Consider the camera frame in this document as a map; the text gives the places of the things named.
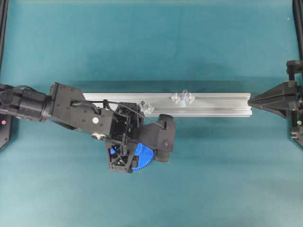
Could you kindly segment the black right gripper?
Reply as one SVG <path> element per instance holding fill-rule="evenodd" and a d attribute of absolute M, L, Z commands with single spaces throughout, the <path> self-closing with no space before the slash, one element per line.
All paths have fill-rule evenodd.
<path fill-rule="evenodd" d="M 291 138 L 300 146 L 303 147 L 303 85 L 298 85 L 295 81 L 295 74 L 303 72 L 303 61 L 292 60 L 286 63 L 288 82 L 283 82 L 274 88 L 251 97 L 248 105 L 263 111 L 267 111 L 283 118 L 291 117 Z M 294 95 L 294 101 L 291 102 L 272 102 L 262 104 L 260 101 L 287 97 Z"/>

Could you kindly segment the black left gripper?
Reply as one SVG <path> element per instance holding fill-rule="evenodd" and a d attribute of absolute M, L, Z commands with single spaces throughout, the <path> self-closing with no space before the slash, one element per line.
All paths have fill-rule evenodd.
<path fill-rule="evenodd" d="M 134 158 L 134 147 L 127 143 L 134 128 L 143 126 L 141 108 L 136 103 L 120 103 L 111 125 L 110 139 L 115 142 L 106 143 L 108 169 L 114 172 L 131 174 Z"/>

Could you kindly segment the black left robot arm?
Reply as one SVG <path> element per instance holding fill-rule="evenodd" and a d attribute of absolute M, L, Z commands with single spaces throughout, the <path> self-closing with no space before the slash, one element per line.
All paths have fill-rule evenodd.
<path fill-rule="evenodd" d="M 29 86 L 0 86 L 1 114 L 35 122 L 52 121 L 89 134 L 105 142 L 110 170 L 132 173 L 139 165 L 139 155 L 131 133 L 143 125 L 143 113 L 135 103 L 117 103 L 116 109 L 107 100 L 100 104 L 98 107 L 86 100 L 81 90 L 59 83 L 51 86 L 49 94 Z"/>

